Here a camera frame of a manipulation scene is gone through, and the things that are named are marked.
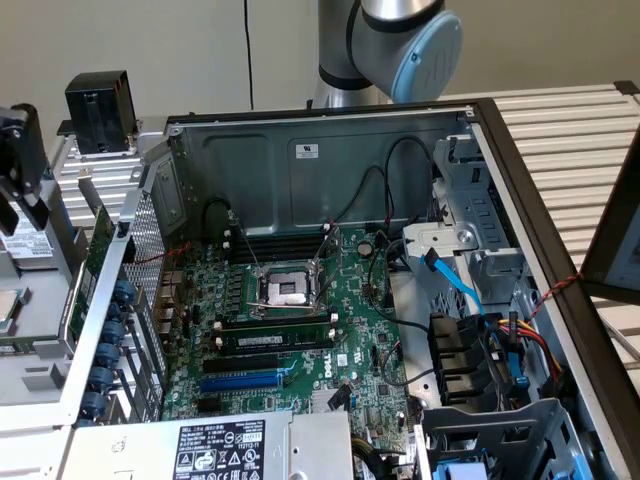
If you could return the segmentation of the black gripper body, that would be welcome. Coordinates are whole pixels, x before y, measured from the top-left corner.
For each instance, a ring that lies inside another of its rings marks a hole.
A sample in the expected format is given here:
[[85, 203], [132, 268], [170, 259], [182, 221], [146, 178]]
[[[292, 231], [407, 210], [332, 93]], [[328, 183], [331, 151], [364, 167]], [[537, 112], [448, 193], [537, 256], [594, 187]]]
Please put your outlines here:
[[37, 109], [1, 108], [1, 187], [10, 199], [32, 195], [48, 167]]

